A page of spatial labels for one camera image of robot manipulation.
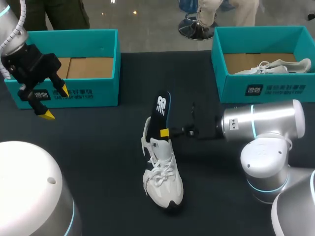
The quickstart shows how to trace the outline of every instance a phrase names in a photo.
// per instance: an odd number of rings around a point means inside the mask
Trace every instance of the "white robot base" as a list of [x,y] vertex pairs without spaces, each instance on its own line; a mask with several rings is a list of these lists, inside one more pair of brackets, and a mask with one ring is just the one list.
[[279,194],[271,212],[276,236],[315,235],[315,171]]
[[81,236],[81,220],[58,164],[44,149],[0,143],[0,236]]
[[272,204],[285,190],[311,175],[314,169],[288,165],[292,142],[279,134],[262,134],[247,144],[241,163],[254,196]]

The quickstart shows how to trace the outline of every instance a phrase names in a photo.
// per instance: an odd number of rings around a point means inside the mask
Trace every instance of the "chair base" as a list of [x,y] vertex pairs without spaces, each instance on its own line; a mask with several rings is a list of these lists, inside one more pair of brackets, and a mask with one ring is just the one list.
[[189,38],[191,40],[208,40],[213,38],[215,27],[218,24],[214,22],[210,27],[201,26],[196,16],[188,17],[186,15],[185,19],[183,19],[178,25],[178,31],[182,36]]

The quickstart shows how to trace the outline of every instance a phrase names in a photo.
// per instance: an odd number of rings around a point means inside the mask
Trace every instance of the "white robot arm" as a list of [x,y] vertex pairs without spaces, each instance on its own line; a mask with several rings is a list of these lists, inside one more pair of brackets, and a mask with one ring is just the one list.
[[229,141],[252,140],[242,150],[241,163],[254,196],[264,203],[272,204],[312,173],[288,165],[292,140],[305,134],[304,112],[297,100],[227,109],[222,130]]
[[[288,165],[292,140],[305,134],[305,117],[297,100],[226,109],[216,128],[194,115],[183,133],[198,139],[247,140],[241,163],[254,196],[272,204],[277,236],[315,235],[315,171]],[[207,127],[210,132],[200,132]]]
[[34,45],[27,45],[28,33],[23,28],[26,18],[25,0],[20,0],[21,17],[18,20],[5,0],[0,0],[0,72],[5,79],[11,75],[22,84],[18,95],[27,101],[36,115],[55,119],[33,93],[34,87],[49,78],[62,97],[68,97],[64,80],[57,71],[61,63],[55,54],[43,55]]
[[81,236],[78,208],[53,157],[24,142],[2,142],[0,153],[0,236]]

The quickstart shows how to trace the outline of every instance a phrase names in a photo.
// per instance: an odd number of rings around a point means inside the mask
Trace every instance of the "cardboard box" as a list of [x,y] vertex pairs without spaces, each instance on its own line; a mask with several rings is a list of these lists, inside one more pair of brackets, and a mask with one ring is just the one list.
[[[117,106],[121,53],[116,29],[33,31],[28,44],[43,54],[55,53],[62,63],[57,74],[64,79],[69,97],[61,97],[46,79],[34,93],[48,108]],[[30,109],[17,95],[21,84],[4,80],[16,105]]]
[[[315,44],[303,26],[218,27],[211,53],[221,103],[315,102]],[[304,74],[234,75],[262,61],[301,61]]]

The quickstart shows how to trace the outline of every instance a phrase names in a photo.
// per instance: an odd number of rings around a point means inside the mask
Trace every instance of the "teal box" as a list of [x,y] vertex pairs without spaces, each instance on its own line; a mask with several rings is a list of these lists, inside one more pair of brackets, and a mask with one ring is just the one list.
[[[29,35],[27,43],[35,44],[43,54],[54,53],[59,58],[113,58],[113,72],[110,78],[63,78],[69,98],[61,98],[49,79],[37,85],[34,92],[45,106],[64,108],[118,105],[121,67],[118,30],[33,31],[29,32]],[[18,108],[30,109],[28,102],[22,102],[17,95],[21,84],[13,77],[4,81]]]
[[[293,53],[297,61],[309,58],[312,67],[304,74],[228,73],[224,54],[259,53]],[[221,103],[315,102],[315,44],[306,27],[218,27],[211,58]]]

